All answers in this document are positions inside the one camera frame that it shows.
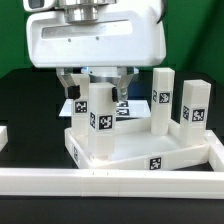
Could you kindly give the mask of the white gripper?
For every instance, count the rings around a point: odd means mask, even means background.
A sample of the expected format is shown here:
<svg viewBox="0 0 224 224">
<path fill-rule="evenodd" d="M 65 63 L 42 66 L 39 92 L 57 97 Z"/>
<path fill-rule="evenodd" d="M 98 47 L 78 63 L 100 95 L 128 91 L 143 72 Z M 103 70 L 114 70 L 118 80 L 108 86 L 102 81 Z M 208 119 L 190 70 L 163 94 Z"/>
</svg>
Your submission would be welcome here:
<svg viewBox="0 0 224 224">
<path fill-rule="evenodd" d="M 106 10 L 95 22 L 74 24 L 61 11 L 37 13 L 28 18 L 26 31 L 30 60 L 39 68 L 117 67 L 114 102 L 128 99 L 128 86 L 139 73 L 130 66 L 155 66 L 166 56 L 163 25 L 152 10 Z M 65 97 L 79 99 L 73 69 L 57 68 L 56 75 Z"/>
</svg>

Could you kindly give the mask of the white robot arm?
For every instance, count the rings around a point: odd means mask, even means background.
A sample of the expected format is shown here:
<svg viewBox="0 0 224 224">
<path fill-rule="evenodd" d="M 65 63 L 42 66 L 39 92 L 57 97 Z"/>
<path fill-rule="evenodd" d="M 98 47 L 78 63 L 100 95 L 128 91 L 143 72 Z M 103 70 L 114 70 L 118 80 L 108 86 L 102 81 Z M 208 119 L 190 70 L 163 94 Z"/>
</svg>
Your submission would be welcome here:
<svg viewBox="0 0 224 224">
<path fill-rule="evenodd" d="M 87 67 L 114 80 L 116 100 L 128 98 L 129 67 L 161 64 L 166 56 L 167 0 L 23 0 L 30 60 L 37 68 Z"/>
</svg>

